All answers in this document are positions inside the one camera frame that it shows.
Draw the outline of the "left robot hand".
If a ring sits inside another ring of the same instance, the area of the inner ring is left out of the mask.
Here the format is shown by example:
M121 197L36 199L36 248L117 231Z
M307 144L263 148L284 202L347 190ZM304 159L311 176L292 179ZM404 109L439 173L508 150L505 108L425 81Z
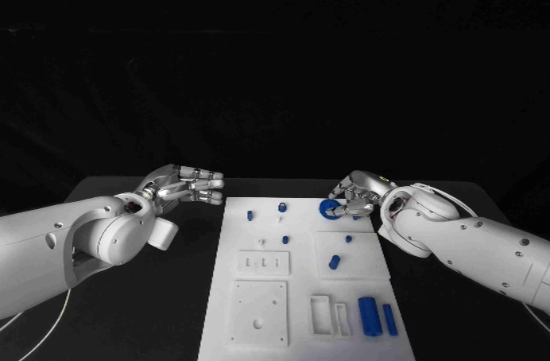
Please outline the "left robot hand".
M219 172L181 165L164 165L154 170L137 186L135 193L167 213L180 202L222 204L225 177Z

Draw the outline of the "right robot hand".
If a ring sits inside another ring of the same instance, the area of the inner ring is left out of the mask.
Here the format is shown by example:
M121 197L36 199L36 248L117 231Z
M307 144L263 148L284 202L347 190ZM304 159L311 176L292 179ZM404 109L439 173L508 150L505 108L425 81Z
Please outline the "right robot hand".
M363 170L354 170L328 194L330 200L344 195L345 203L338 207L328 208L325 210L327 216L370 216L374 207L381 205L394 188L396 183L383 176Z

